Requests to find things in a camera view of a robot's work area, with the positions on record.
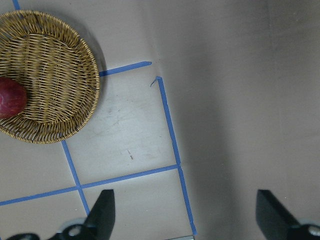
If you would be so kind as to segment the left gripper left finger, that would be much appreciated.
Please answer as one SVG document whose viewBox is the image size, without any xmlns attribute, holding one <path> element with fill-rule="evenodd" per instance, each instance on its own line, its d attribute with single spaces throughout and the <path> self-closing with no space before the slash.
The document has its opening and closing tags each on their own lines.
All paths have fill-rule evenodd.
<svg viewBox="0 0 320 240">
<path fill-rule="evenodd" d="M 113 189 L 102 190 L 84 221 L 87 240 L 109 240 L 115 225 L 116 205 Z"/>
</svg>

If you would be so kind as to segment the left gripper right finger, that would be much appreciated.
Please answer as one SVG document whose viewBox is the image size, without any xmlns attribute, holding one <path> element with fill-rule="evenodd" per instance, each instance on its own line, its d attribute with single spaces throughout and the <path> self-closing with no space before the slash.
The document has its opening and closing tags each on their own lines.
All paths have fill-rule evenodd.
<svg viewBox="0 0 320 240">
<path fill-rule="evenodd" d="M 300 227 L 298 220 L 267 189 L 257 191 L 255 219 L 267 240 L 287 240 L 290 231 Z"/>
</svg>

